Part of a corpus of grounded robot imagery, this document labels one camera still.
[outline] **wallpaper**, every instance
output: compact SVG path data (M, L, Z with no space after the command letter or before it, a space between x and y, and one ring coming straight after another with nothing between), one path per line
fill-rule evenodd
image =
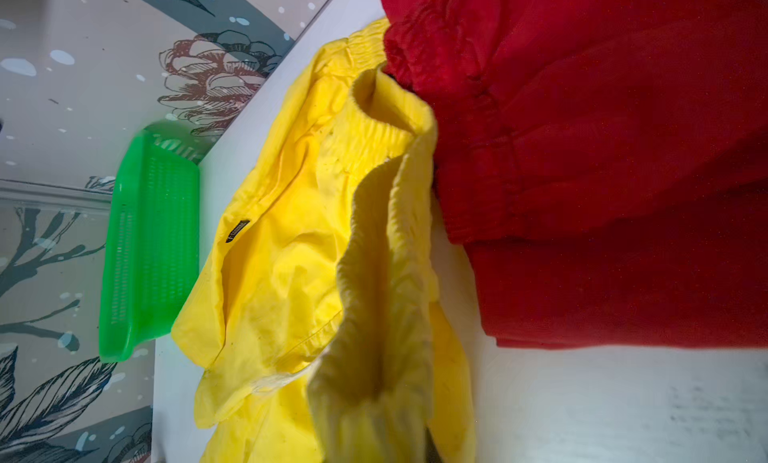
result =
M199 161L325 2L0 0L0 178L109 189L150 124Z
M98 358L107 225L0 201L0 461L148 459L154 343Z

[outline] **white surface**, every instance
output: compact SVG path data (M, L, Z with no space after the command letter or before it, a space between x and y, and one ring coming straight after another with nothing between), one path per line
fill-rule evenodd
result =
M321 45L382 15L379 0L332 0L203 160L201 255L293 79ZM478 461L768 462L768 352L499 349L480 329L472 271L438 214L433 247L442 302L472 364ZM202 370L169 337L156 348L153 461L191 463L212 432L192 420Z

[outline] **red garment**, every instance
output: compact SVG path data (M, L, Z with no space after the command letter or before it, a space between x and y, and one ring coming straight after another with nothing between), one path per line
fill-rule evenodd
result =
M438 119L436 192L448 237L467 245L488 334L504 345L768 345L747 321L768 313L757 297L768 266L720 272L722 258L738 268L759 258L768 236L748 233L749 253L680 209L704 198L696 204L709 207L691 207L698 217L768 224L748 206L763 200L718 196L768 178L768 0L382 4L387 71ZM693 239L671 237L680 225L717 245L699 255ZM636 241L645 250L629 248ZM633 275L595 264L601 252ZM526 259L535 264L522 268ZM754 289L748 301L740 285ZM687 320L658 326L652 315Z

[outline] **branch illustration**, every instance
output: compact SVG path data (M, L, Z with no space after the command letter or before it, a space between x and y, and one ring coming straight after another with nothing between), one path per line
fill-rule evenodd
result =
M8 262L8 266L5 266L5 269L0 273L0 297L17 283L37 275L41 266L60 263L73 258L87 257L104 248L104 245L101 245L98 248L85 249L84 245L78 245L63 253L50 254L61 241L64 233L80 218L80 213L72 214L69 221L65 223L66 214L63 211L58 212L48 223L40 237L36 237L40 210L37 208L16 208L15 212L18 221L22 224L22 234L16 252ZM35 248L39 248L40 252L24 263L19 263L27 253L32 252Z
M51 318L52 316L65 312L68 309L72 309L79 304L80 304L80 300L76 299L72 303L62 308L56 309L51 313L49 313L48 315L41 316L40 318L28 319L23 322L6 323L3 325L0 325L0 335L5 333L19 333L23 335L37 336L38 338L61 339L64 336L64 333L53 331L50 329L45 329L45 328L39 328L33 325L33 323L42 322L43 320L46 320L48 318ZM71 352L78 351L80 349L80 340L78 340L78 337L75 335L72 335L72 338L69 340L69 342L67 342L65 348Z

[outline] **clothing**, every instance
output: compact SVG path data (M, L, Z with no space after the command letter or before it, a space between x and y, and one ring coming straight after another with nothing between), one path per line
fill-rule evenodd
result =
M710 223L659 216L698 200L710 205L699 216L755 216L718 195L768 178L766 1L382 0L386 71L435 111L436 192L475 270L488 334L541 347L768 345L746 317L714 324L742 304L766 313L758 293L740 299L739 285L758 292L768 279L736 259L756 254L718 239L702 261L669 235L682 224L709 235ZM644 226L662 221L669 228ZM643 241L643 257L623 239ZM601 250L634 274L607 279L616 269ZM673 266L679 285L656 266ZM704 275L716 302L697 286ZM696 331L655 333L646 317L656 312L686 315Z
M322 460L306 381L342 321L336 264L351 235L352 195L416 137L400 121L434 126L426 104L383 74L389 84L370 76L384 61L387 26L374 22L322 47L287 92L174 324L174 341L206 368L197 425L219 423L203 461ZM434 336L436 343L451 338ZM460 346L451 351L463 358ZM468 386L461 389L453 395L468 398ZM430 427L440 451L451 424Z
M373 78L367 73L358 83ZM379 72L377 91L381 87L399 90ZM468 367L437 304L429 260L437 133L428 107L418 103L430 117L411 116L404 126L420 136L363 178L352 203L352 236L337 270L344 320L308 391L329 461L420 463L433 412L429 427L443 460L474 461L472 405L462 395Z

